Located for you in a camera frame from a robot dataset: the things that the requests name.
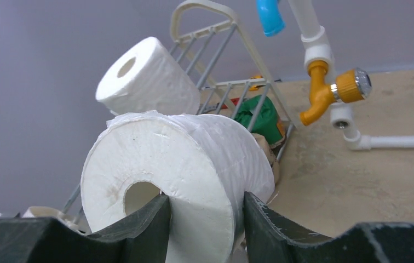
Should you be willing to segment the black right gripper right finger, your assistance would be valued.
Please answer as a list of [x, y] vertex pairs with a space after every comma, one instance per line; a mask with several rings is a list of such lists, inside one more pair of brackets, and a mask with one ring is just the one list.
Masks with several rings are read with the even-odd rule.
[[244, 195], [249, 262], [414, 262], [414, 222], [362, 222], [337, 237], [314, 232]]

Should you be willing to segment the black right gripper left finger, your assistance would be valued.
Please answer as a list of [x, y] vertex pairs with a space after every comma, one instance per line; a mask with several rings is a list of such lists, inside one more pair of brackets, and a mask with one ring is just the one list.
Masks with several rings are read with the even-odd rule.
[[56, 218], [0, 219], [0, 262], [165, 262], [171, 206], [158, 195], [90, 235]]

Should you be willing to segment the green paper roll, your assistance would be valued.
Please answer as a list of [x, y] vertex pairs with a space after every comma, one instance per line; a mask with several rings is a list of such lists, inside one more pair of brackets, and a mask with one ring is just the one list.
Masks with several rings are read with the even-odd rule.
[[[248, 128], [260, 98], [258, 95], [243, 102], [234, 120]], [[278, 147], [285, 140], [285, 125], [269, 97], [265, 97], [251, 132], [264, 136], [270, 148]]]

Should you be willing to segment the unwrapped white paper roll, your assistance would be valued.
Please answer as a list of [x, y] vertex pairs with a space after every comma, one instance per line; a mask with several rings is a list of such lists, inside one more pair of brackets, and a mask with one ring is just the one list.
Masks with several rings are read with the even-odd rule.
[[113, 63], [95, 99], [116, 116], [150, 110], [194, 115], [200, 106], [198, 88], [155, 37], [139, 41]]

